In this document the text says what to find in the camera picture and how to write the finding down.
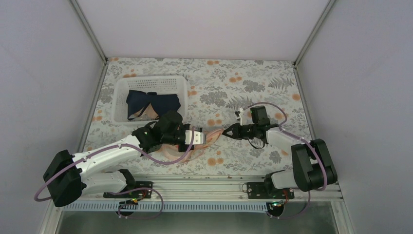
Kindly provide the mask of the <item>pink floral mesh laundry bag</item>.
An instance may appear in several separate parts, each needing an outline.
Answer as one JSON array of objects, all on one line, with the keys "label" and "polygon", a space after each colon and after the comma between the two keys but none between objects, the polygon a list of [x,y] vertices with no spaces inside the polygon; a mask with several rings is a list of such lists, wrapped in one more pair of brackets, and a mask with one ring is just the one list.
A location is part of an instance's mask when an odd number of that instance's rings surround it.
[{"label": "pink floral mesh laundry bag", "polygon": [[[207,132],[206,134],[206,144],[203,145],[195,145],[192,150],[181,160],[178,161],[178,163],[184,163],[191,161],[192,159],[195,159],[199,156],[201,156],[205,150],[209,147],[211,147],[222,135],[223,129],[215,129],[211,132]],[[172,145],[162,145],[160,150],[158,150],[166,159],[169,161],[175,161],[178,160],[179,158],[182,157],[182,155],[185,153],[179,152],[178,151],[178,146],[172,146]]]}]

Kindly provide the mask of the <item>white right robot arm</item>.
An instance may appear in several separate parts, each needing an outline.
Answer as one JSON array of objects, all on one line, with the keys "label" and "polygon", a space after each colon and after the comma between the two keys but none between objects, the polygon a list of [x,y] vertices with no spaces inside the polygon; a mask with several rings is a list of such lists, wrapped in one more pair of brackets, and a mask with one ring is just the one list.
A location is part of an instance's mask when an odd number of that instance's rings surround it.
[{"label": "white right robot arm", "polygon": [[247,185],[252,190],[250,199],[276,198],[287,195],[290,189],[302,192],[322,191],[338,180],[327,144],[322,139],[308,141],[288,132],[283,124],[272,124],[267,117],[267,102],[254,103],[247,107],[251,113],[252,123],[243,124],[244,109],[235,112],[237,123],[223,131],[223,135],[236,140],[259,139],[264,145],[275,146],[291,156],[292,169],[281,170],[265,175],[264,181],[254,188],[254,183]]}]

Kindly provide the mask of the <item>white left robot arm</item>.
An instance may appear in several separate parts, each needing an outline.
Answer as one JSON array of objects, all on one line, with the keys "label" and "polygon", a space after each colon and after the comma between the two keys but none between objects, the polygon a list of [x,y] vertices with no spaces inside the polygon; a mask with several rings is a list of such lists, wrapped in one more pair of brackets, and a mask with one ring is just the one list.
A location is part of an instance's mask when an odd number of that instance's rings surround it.
[{"label": "white left robot arm", "polygon": [[[127,169],[106,173],[105,169],[137,156],[144,156],[159,164],[175,164],[182,161],[195,145],[204,144],[206,136],[190,124],[184,124],[176,111],[168,111],[130,135],[107,146],[70,154],[68,150],[58,152],[46,169],[45,184],[35,193],[48,189],[56,207],[64,207],[82,195],[109,193],[130,197],[135,192],[135,180]],[[173,161],[160,161],[150,156],[164,145],[177,146],[183,155]]]}]

